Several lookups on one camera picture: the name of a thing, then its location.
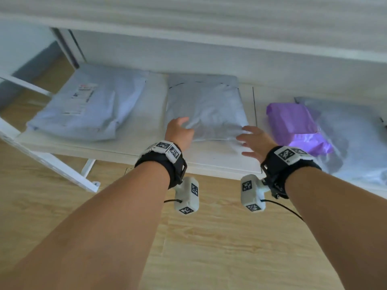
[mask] black cable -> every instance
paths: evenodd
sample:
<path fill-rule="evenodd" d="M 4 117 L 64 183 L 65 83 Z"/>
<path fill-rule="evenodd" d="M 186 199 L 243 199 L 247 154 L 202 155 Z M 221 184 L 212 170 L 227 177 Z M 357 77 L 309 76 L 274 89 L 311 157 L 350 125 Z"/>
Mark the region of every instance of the black cable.
<path fill-rule="evenodd" d="M 283 207 L 283 208 L 285 208 L 285 209 L 287 209 L 288 211 L 291 211 L 293 214 L 295 214 L 297 217 L 299 217 L 300 219 L 302 219 L 302 217 L 299 215 L 299 214 L 297 214 L 295 211 L 292 211 L 291 209 L 289 209 L 289 208 L 287 208 L 286 206 L 284 206 L 284 205 L 282 205 L 282 204 L 280 204 L 280 203 L 278 203 L 278 202 L 276 202 L 276 201 L 272 201 L 272 200 L 261 200 L 262 202 L 269 202 L 269 203 L 275 203 L 276 205 L 279 205 L 279 206 L 281 206 L 281 207 Z"/>
<path fill-rule="evenodd" d="M 182 200 L 165 200 L 164 203 L 168 203 L 170 201 L 177 201 L 178 203 L 182 203 L 183 202 Z"/>

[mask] forearm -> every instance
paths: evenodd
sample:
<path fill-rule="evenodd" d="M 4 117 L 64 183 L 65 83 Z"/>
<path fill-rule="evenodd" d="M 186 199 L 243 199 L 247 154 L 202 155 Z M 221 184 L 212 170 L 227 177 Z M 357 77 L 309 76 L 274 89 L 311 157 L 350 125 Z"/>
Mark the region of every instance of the forearm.
<path fill-rule="evenodd" d="M 18 288 L 136 289 L 169 180 L 145 162 L 84 203 L 18 264 Z"/>
<path fill-rule="evenodd" d="M 384 289 L 387 200 L 310 167 L 285 185 L 344 287 Z"/>

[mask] purple plastic package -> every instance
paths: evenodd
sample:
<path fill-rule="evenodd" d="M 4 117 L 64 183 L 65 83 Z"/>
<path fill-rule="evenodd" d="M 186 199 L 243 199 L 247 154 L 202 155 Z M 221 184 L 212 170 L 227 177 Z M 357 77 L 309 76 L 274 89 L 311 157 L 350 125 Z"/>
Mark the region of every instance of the purple plastic package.
<path fill-rule="evenodd" d="M 312 156 L 333 151 L 304 105 L 271 103 L 266 114 L 277 144 L 301 148 Z"/>

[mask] hand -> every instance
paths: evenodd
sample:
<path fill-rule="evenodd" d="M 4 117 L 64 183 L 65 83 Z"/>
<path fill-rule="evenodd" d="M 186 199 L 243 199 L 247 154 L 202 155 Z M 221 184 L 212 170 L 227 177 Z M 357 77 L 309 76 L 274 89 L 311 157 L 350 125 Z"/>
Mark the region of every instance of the hand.
<path fill-rule="evenodd" d="M 237 140 L 243 141 L 243 146 L 252 149 L 253 151 L 243 151 L 242 155 L 257 159 L 262 163 L 272 148 L 278 146 L 275 141 L 263 130 L 255 126 L 245 126 L 244 131 L 252 133 L 240 134 L 236 137 Z"/>
<path fill-rule="evenodd" d="M 185 129 L 181 125 L 189 120 L 188 117 L 172 119 L 167 126 L 165 140 L 176 143 L 181 151 L 185 151 L 191 145 L 195 131 L 193 129 Z"/>

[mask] wooden floor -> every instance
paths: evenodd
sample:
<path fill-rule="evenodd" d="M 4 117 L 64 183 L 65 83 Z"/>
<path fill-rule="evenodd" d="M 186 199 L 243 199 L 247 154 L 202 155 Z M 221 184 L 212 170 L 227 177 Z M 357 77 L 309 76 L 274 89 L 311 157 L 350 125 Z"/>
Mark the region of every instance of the wooden floor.
<path fill-rule="evenodd" d="M 56 92 L 73 69 L 60 58 L 36 84 Z M 1 116 L 18 129 L 47 102 L 25 91 Z M 58 156 L 80 171 L 86 160 Z M 131 166 L 97 161 L 89 179 L 106 187 Z M 239 181 L 195 176 L 200 209 L 181 216 L 164 205 L 141 289 L 333 290 L 341 283 L 309 232 L 287 210 L 249 213 Z M 93 196 L 0 141 L 0 272 L 6 274 L 56 225 Z M 174 191 L 167 194 L 172 198 Z M 293 208 L 289 201 L 281 201 Z"/>

